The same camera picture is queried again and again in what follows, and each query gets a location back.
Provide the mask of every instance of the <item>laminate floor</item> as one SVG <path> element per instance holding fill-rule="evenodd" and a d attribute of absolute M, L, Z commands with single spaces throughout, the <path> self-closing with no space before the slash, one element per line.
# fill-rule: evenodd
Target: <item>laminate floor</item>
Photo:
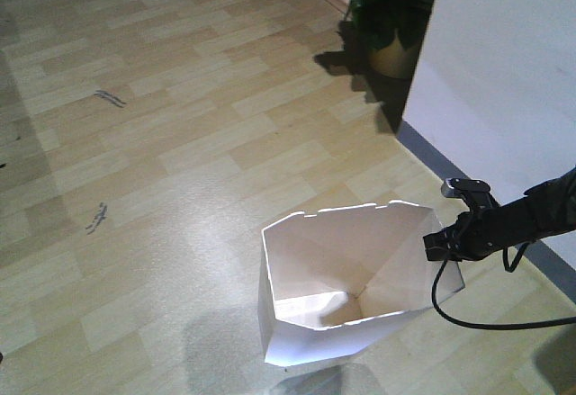
<path fill-rule="evenodd" d="M 3 395 L 576 391 L 574 328 L 480 332 L 434 311 L 351 358 L 263 363 L 261 228 L 391 199 L 445 224 L 463 209 L 382 115 L 406 85 L 374 91 L 326 63 L 341 15 L 323 0 L 0 0 L 0 14 Z M 462 264 L 445 307 L 576 312 L 528 262 L 500 265 Z"/>

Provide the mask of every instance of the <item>plant pot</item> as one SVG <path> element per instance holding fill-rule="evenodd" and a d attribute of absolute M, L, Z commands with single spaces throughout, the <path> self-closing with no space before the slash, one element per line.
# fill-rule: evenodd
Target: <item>plant pot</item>
<path fill-rule="evenodd" d="M 398 40 L 380 50 L 370 50 L 368 62 L 374 71 L 392 78 L 410 79 L 414 75 L 422 43 L 404 49 Z"/>

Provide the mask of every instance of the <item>baseboard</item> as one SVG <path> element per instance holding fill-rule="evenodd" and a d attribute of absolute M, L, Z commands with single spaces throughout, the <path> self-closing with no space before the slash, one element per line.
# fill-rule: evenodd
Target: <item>baseboard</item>
<path fill-rule="evenodd" d="M 467 177 L 440 151 L 424 139 L 407 122 L 402 121 L 396 134 L 398 141 L 438 177 Z M 528 247 L 525 256 L 556 287 L 576 303 L 576 270 L 542 241 Z"/>

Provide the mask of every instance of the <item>robotic arm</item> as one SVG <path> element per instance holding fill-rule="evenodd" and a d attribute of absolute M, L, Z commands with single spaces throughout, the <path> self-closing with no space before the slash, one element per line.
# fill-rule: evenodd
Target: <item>robotic arm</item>
<path fill-rule="evenodd" d="M 456 223 L 424 237 L 427 259 L 482 260 L 495 251 L 576 229 L 576 168 L 525 192 L 504 206 L 483 181 L 446 179 L 442 194 L 461 198 L 470 211 Z"/>

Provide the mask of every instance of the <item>black cable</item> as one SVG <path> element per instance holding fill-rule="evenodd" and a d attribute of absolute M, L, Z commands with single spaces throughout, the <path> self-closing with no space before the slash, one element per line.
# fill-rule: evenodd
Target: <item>black cable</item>
<path fill-rule="evenodd" d="M 444 319 L 448 320 L 450 323 L 454 323 L 455 325 L 462 326 L 464 328 L 470 329 L 482 329 L 482 330 L 523 330 L 523 329 L 537 329 L 537 328 L 551 328 L 554 326 L 562 326 L 562 325 L 570 325 L 576 323 L 576 317 L 568 317 L 565 319 L 554 319 L 554 320 L 544 320 L 544 321 L 533 321 L 530 323 L 512 323 L 512 324 L 504 324 L 504 325 L 491 325 L 491 324 L 484 324 L 484 323 L 471 323 L 468 321 L 463 321 L 459 319 L 455 319 L 452 316 L 446 314 L 438 305 L 437 301 L 437 287 L 438 282 L 440 281 L 440 277 L 450 260 L 450 253 L 446 252 L 445 259 L 436 274 L 436 278 L 434 283 L 432 284 L 432 305 L 434 305 L 434 309 L 438 314 L 440 314 Z"/>
<path fill-rule="evenodd" d="M 530 242 L 526 242 L 526 243 L 522 244 L 522 246 L 520 247 L 520 249 L 516 253 L 516 256 L 514 257 L 514 260 L 512 260 L 512 264 L 508 260 L 508 249 L 504 248 L 502 250 L 502 262 L 504 263 L 504 269 L 506 270 L 506 272 L 512 273 L 512 272 L 516 271 L 516 268 L 518 267 L 518 263 L 520 263 L 520 260 L 522 259 L 522 256 L 526 252 L 526 249 L 528 248 L 529 245 L 530 245 Z"/>

